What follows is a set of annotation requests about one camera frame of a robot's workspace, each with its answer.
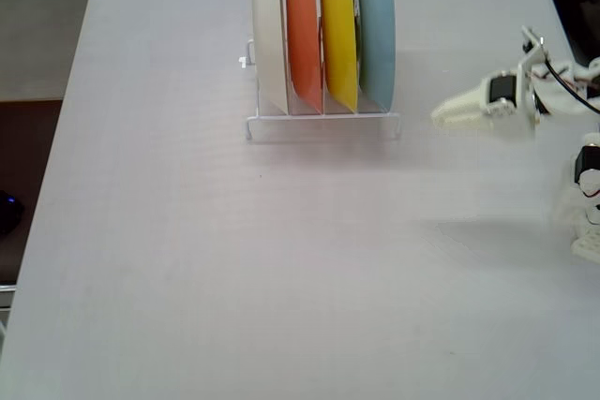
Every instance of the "white table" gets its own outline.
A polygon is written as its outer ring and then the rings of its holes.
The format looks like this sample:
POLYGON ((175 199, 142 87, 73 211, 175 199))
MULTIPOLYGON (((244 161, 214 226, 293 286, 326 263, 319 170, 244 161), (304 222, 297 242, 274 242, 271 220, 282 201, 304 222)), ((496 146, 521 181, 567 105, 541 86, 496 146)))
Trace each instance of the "white table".
POLYGON ((551 0, 396 0, 400 141, 249 144, 248 0, 89 0, 0 398, 598 397, 600 266, 548 225, 585 126, 446 137, 446 96, 570 57, 551 0))

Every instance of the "wire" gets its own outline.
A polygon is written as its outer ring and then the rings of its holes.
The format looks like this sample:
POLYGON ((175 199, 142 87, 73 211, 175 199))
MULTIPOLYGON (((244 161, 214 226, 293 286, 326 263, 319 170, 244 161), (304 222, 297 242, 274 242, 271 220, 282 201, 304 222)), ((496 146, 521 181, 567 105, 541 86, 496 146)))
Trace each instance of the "wire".
POLYGON ((594 105, 592 105, 585 98, 580 96, 573 88, 571 88, 571 86, 569 86, 569 84, 565 80, 563 80, 563 78, 556 72, 556 70, 554 70, 554 67, 552 67, 552 65, 550 64, 550 62, 547 58, 546 58, 545 63, 546 63, 547 70, 550 71, 550 74, 552 74, 552 77, 554 77, 556 79, 556 81, 559 83, 559 85, 562 86, 566 90, 567 93, 569 93, 571 96, 573 96, 573 98, 577 102, 579 102, 581 105, 585 106, 588 110, 591 110, 591 111, 595 112, 596 114, 600 114, 600 110, 595 108, 594 105))
POLYGON ((579 79, 579 78, 575 77, 575 81, 584 82, 585 84, 588 85, 588 87, 591 87, 592 89, 600 90, 600 84, 594 83, 594 82, 589 81, 587 79, 579 79))
POLYGON ((540 96, 535 92, 535 90, 533 90, 533 100, 535 102, 535 108, 537 108, 537 110, 540 111, 540 114, 547 114, 548 116, 550 116, 550 111, 548 111, 546 105, 542 103, 540 96))
MULTIPOLYGON (((563 72, 564 72, 565 70, 566 70, 566 68, 565 68, 565 69, 563 69, 563 70, 560 70, 560 71, 558 72, 558 74, 559 74, 559 75, 562 75, 562 74, 563 74, 563 72)), ((539 80, 539 81, 552 81, 552 82, 554 82, 554 80, 552 80, 552 79, 548 79, 548 75, 550 75, 550 73, 549 73, 549 72, 546 72, 546 74, 545 74, 545 75, 540 75, 540 74, 536 74, 535 72, 531 71, 531 72, 530 72, 530 75, 531 75, 532 77, 536 78, 536 79, 537 79, 537 80, 539 80)), ((574 90, 575 90, 575 89, 577 89, 577 85, 576 85, 576 84, 574 84, 574 83, 572 83, 572 82, 570 82, 569 80, 562 79, 562 81, 564 81, 566 84, 568 84, 569 86, 571 86, 571 87, 572 87, 574 90)))
POLYGON ((593 194, 586 194, 585 192, 583 192, 583 195, 585 197, 587 197, 588 199, 591 199, 592 197, 596 197, 598 194, 600 194, 600 189, 598 189, 596 192, 594 192, 593 194))

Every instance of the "blue plate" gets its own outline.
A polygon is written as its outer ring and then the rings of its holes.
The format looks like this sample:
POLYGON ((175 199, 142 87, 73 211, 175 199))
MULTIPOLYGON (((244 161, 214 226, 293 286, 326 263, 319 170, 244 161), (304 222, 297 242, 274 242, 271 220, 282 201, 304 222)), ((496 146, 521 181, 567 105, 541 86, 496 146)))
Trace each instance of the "blue plate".
POLYGON ((390 111, 396 77, 394 0, 354 0, 359 84, 368 99, 390 111))

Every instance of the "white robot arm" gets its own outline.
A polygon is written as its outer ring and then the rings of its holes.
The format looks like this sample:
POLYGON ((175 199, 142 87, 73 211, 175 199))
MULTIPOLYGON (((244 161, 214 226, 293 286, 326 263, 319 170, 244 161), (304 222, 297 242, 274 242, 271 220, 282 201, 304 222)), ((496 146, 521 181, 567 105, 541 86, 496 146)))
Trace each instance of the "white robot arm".
MULTIPOLYGON (((525 56, 516 68, 485 77, 478 87, 452 97, 432 114, 445 129, 475 129, 505 140, 533 138, 541 117, 600 122, 600 57, 589 67, 552 65, 544 40, 523 27, 525 56)), ((600 263, 600 133, 584 137, 567 163, 554 210, 572 226, 576 255, 600 263)))
POLYGON ((600 120, 600 57, 589 67, 552 65, 544 40, 531 29, 523 27, 522 32, 526 54, 517 67, 490 74, 478 87, 443 102, 431 114, 436 126, 519 140, 532 138, 545 115, 600 120))

